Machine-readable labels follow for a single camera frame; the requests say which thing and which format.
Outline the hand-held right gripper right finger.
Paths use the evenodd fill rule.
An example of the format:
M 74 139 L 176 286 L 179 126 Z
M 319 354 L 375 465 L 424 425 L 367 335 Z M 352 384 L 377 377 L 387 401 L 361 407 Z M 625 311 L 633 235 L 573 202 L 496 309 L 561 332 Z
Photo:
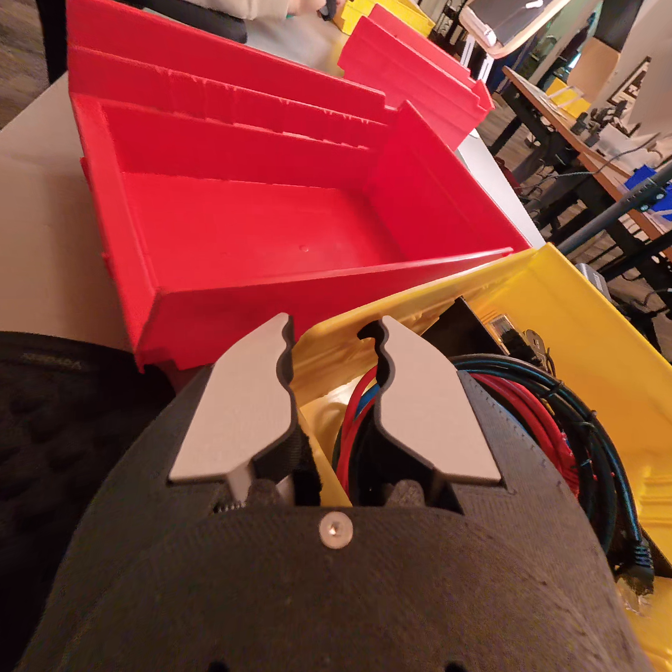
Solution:
M 502 475 L 456 366 L 389 315 L 357 334 L 373 339 L 382 439 L 450 483 L 500 483 Z

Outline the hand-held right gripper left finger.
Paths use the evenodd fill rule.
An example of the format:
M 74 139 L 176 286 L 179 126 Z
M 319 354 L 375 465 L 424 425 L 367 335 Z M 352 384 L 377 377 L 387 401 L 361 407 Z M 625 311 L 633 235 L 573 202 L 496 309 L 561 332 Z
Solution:
M 293 320 L 279 313 L 223 353 L 169 471 L 170 483 L 225 483 L 235 500 L 247 499 L 261 472 L 256 463 L 296 426 L 293 345 Z

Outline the yellow plastic bin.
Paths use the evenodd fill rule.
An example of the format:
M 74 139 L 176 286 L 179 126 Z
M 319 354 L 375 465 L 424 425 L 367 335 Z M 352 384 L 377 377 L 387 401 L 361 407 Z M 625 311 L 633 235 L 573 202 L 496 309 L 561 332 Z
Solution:
M 368 17 L 375 5 L 380 5 L 424 36 L 429 36 L 435 26 L 435 22 L 413 1 L 346 1 L 331 21 L 349 36 L 359 19 Z
M 348 312 L 298 339 L 292 389 L 326 505 L 349 500 L 332 450 L 356 381 L 374 365 L 357 332 L 390 315 L 416 333 L 464 297 L 485 323 L 506 315 L 550 347 L 560 380 L 605 427 L 624 464 L 645 532 L 671 559 L 671 365 L 555 248 L 529 249 L 376 301 L 353 295 Z

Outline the red plastic bin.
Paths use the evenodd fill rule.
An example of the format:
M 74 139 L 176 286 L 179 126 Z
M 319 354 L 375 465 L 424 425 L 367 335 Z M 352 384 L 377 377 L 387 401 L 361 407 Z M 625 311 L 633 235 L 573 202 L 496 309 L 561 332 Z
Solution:
M 408 101 L 114 1 L 68 1 L 69 93 L 139 367 L 215 362 L 530 248 Z
M 338 65 L 389 107 L 411 104 L 452 150 L 495 108 L 482 80 L 379 4 L 358 20 Z

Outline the black bin divider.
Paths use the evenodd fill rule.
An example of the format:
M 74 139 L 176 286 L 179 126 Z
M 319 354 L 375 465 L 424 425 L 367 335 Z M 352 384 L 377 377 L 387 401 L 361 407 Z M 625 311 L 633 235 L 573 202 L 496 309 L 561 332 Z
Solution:
M 462 296 L 421 337 L 446 357 L 508 355 Z

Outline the black honeycomb pad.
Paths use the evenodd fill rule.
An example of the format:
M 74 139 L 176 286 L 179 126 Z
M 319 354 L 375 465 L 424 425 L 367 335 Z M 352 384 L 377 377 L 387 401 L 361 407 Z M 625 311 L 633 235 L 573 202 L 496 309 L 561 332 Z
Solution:
M 84 510 L 175 396 L 129 353 L 1 332 L 1 670 L 41 618 Z

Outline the small black device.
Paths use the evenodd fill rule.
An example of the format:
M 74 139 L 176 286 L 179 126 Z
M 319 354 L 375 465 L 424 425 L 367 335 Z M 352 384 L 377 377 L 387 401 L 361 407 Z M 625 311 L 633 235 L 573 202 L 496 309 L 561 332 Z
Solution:
M 608 300 L 611 299 L 609 287 L 605 278 L 597 271 L 595 271 L 588 264 L 576 264 L 576 269 L 584 276 L 584 278 L 591 283 L 599 292 Z

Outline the dark metal pole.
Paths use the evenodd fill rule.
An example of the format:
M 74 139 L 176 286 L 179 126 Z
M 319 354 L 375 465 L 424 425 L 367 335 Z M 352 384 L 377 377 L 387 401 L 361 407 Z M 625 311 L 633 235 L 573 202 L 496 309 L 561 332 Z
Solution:
M 671 162 L 666 163 L 652 177 L 628 191 L 613 205 L 596 216 L 569 238 L 556 244 L 560 253 L 567 256 L 591 240 L 598 233 L 630 212 L 644 212 L 644 206 L 652 206 L 665 197 L 667 184 L 671 181 Z

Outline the wooden work table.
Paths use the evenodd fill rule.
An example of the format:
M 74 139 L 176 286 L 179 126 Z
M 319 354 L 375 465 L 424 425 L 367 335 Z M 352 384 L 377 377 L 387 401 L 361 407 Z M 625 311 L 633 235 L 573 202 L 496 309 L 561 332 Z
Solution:
M 516 182 L 522 184 L 543 166 L 555 169 L 552 177 L 560 195 L 553 196 L 549 194 L 550 189 L 546 189 L 541 196 L 547 200 L 540 206 L 533 206 L 537 213 L 535 221 L 542 228 L 555 221 L 569 206 L 577 202 L 584 204 L 584 210 L 553 231 L 552 241 L 562 242 L 624 195 L 621 187 L 626 174 L 623 169 L 610 164 L 601 173 L 570 178 L 570 172 L 579 167 L 586 168 L 585 161 L 591 164 L 588 172 L 597 171 L 607 161 L 571 131 L 575 120 L 547 102 L 541 89 L 506 66 L 503 73 L 507 85 L 501 99 L 515 116 L 489 146 L 489 151 L 496 157 L 522 126 L 539 142 L 512 174 Z

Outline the small yellow bin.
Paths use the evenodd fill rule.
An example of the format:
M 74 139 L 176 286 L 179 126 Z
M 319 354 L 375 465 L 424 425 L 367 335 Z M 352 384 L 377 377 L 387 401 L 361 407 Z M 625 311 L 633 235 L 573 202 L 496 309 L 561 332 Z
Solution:
M 578 118 L 582 113 L 588 112 L 591 107 L 590 102 L 583 97 L 580 90 L 570 87 L 557 77 L 552 80 L 545 94 L 553 105 L 572 118 Z

